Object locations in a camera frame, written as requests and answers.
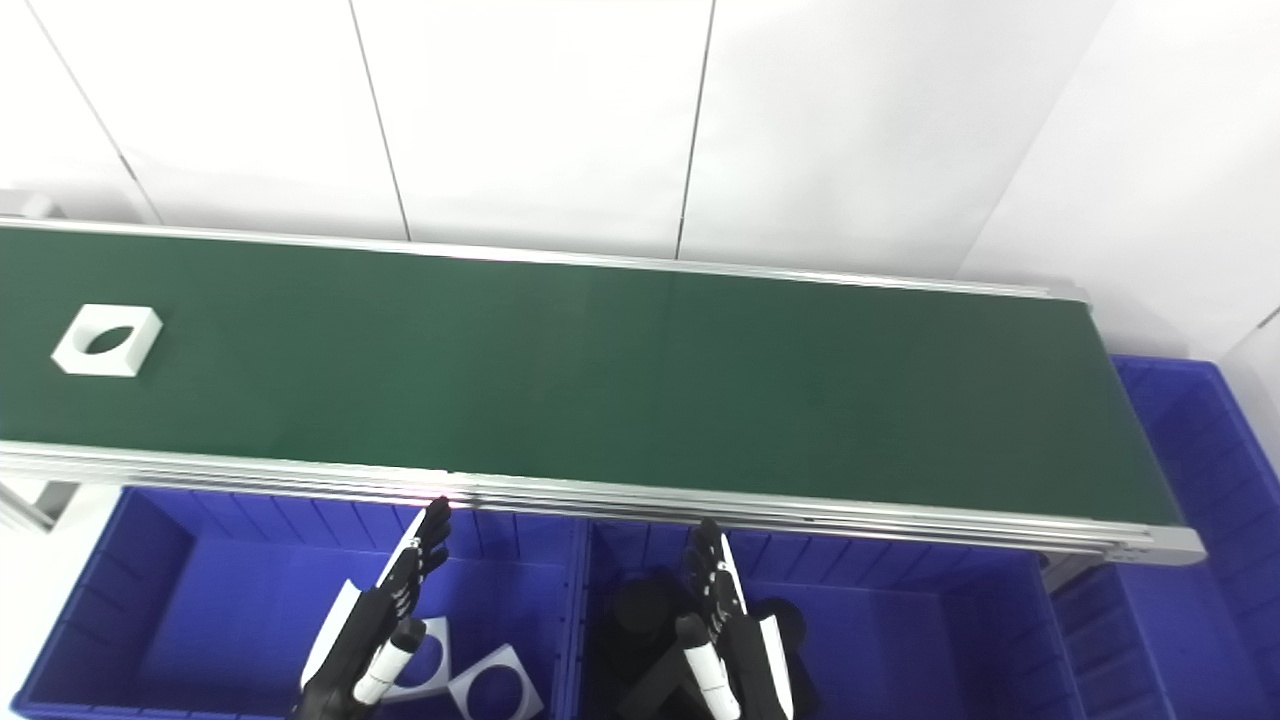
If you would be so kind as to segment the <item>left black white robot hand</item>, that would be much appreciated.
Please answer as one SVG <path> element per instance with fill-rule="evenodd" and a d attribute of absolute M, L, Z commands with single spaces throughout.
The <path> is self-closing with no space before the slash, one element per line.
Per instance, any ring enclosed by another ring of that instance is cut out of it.
<path fill-rule="evenodd" d="M 448 557 L 451 501 L 420 510 L 375 585 L 346 582 L 305 661 L 292 719 L 367 719 L 421 647 L 426 623 L 415 618 L 422 582 Z"/>

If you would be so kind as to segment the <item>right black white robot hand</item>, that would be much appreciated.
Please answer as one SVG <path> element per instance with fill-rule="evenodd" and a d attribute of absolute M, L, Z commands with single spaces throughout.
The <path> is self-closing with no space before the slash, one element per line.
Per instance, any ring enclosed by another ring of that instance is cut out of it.
<path fill-rule="evenodd" d="M 691 529 L 685 561 L 698 609 L 675 635 L 713 719 L 794 719 L 794 688 L 774 615 L 756 618 L 727 534 L 712 518 Z"/>

